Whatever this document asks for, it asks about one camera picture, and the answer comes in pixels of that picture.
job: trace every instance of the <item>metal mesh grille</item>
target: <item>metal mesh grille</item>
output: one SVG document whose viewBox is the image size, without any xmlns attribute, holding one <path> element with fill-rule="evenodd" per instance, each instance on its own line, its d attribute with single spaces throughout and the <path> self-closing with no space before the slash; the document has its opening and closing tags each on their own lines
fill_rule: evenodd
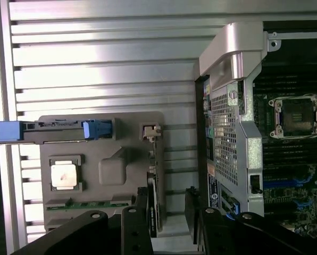
<svg viewBox="0 0 317 255">
<path fill-rule="evenodd" d="M 212 117 L 216 170 L 238 185 L 236 115 L 234 107 L 228 106 L 227 94 L 212 99 Z"/>
</svg>

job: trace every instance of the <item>blue latch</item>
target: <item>blue latch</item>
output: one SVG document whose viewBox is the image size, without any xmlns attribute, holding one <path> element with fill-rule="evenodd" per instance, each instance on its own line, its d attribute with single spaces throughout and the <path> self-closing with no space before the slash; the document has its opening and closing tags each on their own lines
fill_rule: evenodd
<svg viewBox="0 0 317 255">
<path fill-rule="evenodd" d="M 112 135 L 112 122 L 88 120 L 83 122 L 84 138 L 98 140 L 103 135 Z"/>
<path fill-rule="evenodd" d="M 22 140 L 21 121 L 0 121 L 0 141 Z"/>
</svg>

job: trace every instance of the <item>sticker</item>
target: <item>sticker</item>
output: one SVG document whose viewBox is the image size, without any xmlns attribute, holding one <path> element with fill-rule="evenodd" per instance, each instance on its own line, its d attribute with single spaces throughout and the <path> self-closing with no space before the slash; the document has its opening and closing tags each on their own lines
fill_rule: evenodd
<svg viewBox="0 0 317 255">
<path fill-rule="evenodd" d="M 210 163 L 207 163 L 207 172 L 215 177 L 215 167 Z"/>
<path fill-rule="evenodd" d="M 208 206 L 220 208 L 219 183 L 214 176 L 208 174 Z"/>
<path fill-rule="evenodd" d="M 209 95 L 210 92 L 211 92 L 210 85 L 207 84 L 207 86 L 206 86 L 206 94 Z"/>
</svg>

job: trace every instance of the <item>motherboard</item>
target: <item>motherboard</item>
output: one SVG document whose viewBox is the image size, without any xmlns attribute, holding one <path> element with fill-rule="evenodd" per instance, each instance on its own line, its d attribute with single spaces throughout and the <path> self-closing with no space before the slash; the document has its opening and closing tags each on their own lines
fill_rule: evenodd
<svg viewBox="0 0 317 255">
<path fill-rule="evenodd" d="M 254 121 L 263 139 L 265 217 L 317 237 L 317 70 L 263 68 Z"/>
</svg>

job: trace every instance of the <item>blue clip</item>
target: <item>blue clip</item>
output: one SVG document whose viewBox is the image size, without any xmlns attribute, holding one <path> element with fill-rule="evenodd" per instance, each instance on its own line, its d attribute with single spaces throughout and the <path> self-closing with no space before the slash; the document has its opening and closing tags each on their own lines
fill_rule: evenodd
<svg viewBox="0 0 317 255">
<path fill-rule="evenodd" d="M 111 121 L 89 120 L 83 122 L 84 138 L 98 140 L 103 135 L 112 135 Z"/>
<path fill-rule="evenodd" d="M 226 213 L 226 217 L 229 218 L 230 220 L 235 220 L 234 217 L 229 212 Z"/>
<path fill-rule="evenodd" d="M 0 142 L 22 140 L 21 121 L 0 121 Z"/>
<path fill-rule="evenodd" d="M 240 214 L 240 204 L 234 203 L 234 214 L 239 215 Z"/>
</svg>

